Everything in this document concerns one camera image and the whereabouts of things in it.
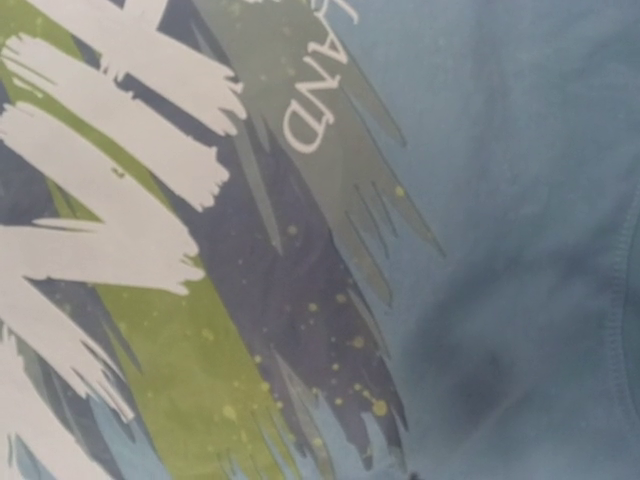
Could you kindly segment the light blue printed t-shirt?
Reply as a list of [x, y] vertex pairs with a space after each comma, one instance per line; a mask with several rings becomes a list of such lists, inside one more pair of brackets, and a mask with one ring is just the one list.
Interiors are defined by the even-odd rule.
[[5, 479], [635, 479], [635, 1], [5, 1]]

